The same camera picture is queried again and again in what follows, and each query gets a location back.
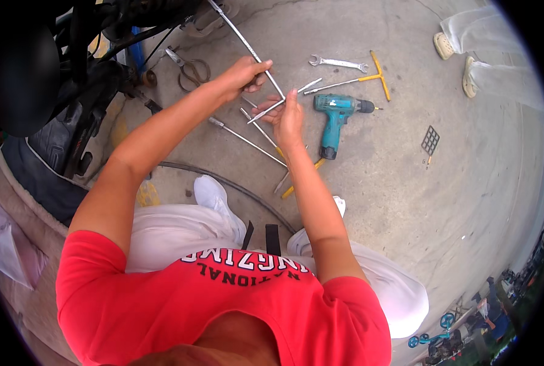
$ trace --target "combination wrench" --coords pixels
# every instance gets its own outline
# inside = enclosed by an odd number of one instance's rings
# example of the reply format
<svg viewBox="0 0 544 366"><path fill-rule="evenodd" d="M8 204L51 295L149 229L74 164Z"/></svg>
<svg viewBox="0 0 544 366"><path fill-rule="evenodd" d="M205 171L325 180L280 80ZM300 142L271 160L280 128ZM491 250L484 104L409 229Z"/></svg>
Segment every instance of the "combination wrench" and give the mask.
<svg viewBox="0 0 544 366"><path fill-rule="evenodd" d="M362 73L367 74L367 64L356 64L354 62L349 61L341 61L341 60L333 60L333 59L324 59L323 57L320 57L319 55L311 55L311 57L314 57L314 61L309 61L309 64L312 66L317 65L334 65L334 66L343 66L343 67L352 67L354 69L361 70Z"/></svg>

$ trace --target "white slipper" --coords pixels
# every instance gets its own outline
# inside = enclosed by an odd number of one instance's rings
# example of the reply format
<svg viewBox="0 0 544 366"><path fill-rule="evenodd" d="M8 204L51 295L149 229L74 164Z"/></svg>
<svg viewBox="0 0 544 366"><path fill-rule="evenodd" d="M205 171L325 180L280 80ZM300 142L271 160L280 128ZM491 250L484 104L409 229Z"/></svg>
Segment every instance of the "white slipper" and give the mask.
<svg viewBox="0 0 544 366"><path fill-rule="evenodd" d="M473 98L477 93L477 89L473 83L471 83L471 78L469 77L469 66L475 62L475 59L471 56L468 56L465 61L465 73L463 74L463 91L468 98Z"/></svg>
<svg viewBox="0 0 544 366"><path fill-rule="evenodd" d="M339 209L339 213L341 214L342 218L345 214L345 200L339 196L333 196L333 199L337 204L337 208ZM296 234L291 236L291 238L288 240L288 244L286 245L286 251L289 255L312 257L311 240L308 238L308 235L306 235L304 228L300 229Z"/></svg>
<svg viewBox="0 0 544 366"><path fill-rule="evenodd" d="M449 39L443 32L435 34L433 40L435 41L436 51L439 53L441 59L448 60L449 57L454 54L454 50L449 43Z"/></svg>
<svg viewBox="0 0 544 366"><path fill-rule="evenodd" d="M246 236L246 224L229 209L225 188L213 179L213 177L208 175L203 175L195 179L194 186L197 204L231 218L233 232L235 234L234 242L236 244L242 244L243 238Z"/></svg>

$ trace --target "teal cordless drill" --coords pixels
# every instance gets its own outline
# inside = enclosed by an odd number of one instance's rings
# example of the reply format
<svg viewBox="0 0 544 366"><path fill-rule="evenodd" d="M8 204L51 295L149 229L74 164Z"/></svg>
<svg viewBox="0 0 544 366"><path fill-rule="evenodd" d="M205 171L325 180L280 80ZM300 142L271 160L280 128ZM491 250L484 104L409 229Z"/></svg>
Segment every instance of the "teal cordless drill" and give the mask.
<svg viewBox="0 0 544 366"><path fill-rule="evenodd" d="M355 99L349 95L341 94L317 94L313 103L317 111L325 112L329 116L320 143L320 156L329 160L334 160L337 157L341 126L347 123L349 116L355 112L372 113L374 110L380 109L376 108L369 100Z"/></svg>

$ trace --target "rusty scissors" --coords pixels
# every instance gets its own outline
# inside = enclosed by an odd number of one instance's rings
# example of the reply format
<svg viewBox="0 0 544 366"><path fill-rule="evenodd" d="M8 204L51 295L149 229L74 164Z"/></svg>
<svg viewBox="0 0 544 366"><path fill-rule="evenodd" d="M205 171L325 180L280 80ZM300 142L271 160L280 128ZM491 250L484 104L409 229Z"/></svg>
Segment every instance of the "rusty scissors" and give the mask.
<svg viewBox="0 0 544 366"><path fill-rule="evenodd" d="M204 60L201 60L201 59L194 59L194 60L191 60L191 61L186 61L183 58L181 58L179 55L176 54L175 50L177 50L177 49L178 48L173 50L172 48L168 47L168 48L165 49L165 51L170 56L172 61L174 61L180 67L180 74L178 75L178 86L180 86L182 91L183 92L191 92L190 90L185 89L185 87L183 87L182 84L180 83L180 77L181 76L184 76L186 79L190 80L193 84L195 84L195 86L197 88L199 86L201 86L201 84L207 83L209 81L209 79L211 79L211 69L209 68L209 64L207 62L205 62ZM204 78L201 77L201 74L199 74L199 70L197 70L197 68L195 67L195 65L193 63L202 64L204 69L207 71L207 76L204 77ZM192 74L193 74L192 76L187 74L187 72L185 71L185 66L191 69Z"/></svg>

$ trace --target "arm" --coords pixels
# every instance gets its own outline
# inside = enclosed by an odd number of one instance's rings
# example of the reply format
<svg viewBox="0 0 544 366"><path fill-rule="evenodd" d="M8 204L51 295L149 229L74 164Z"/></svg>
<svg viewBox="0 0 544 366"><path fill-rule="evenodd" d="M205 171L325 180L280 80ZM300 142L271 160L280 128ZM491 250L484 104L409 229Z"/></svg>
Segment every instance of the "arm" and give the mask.
<svg viewBox="0 0 544 366"><path fill-rule="evenodd" d="M251 57L242 57L217 79L135 128L107 160L99 179L79 205L69 234L77 230L97 232L128 256L136 192L144 177L218 107L235 99L242 90L259 90L265 77L254 76L271 65L271 61L255 63Z"/></svg>
<svg viewBox="0 0 544 366"><path fill-rule="evenodd" d="M271 99L270 102L254 108L253 112L259 113L278 100L277 97L268 99ZM305 150L302 142L303 118L295 89L286 97L285 108L281 106L262 117L264 121L274 124L274 135L286 158L298 210L311 240L317 277L322 284L343 276L356 277L367 282L351 252L347 230L333 196Z"/></svg>

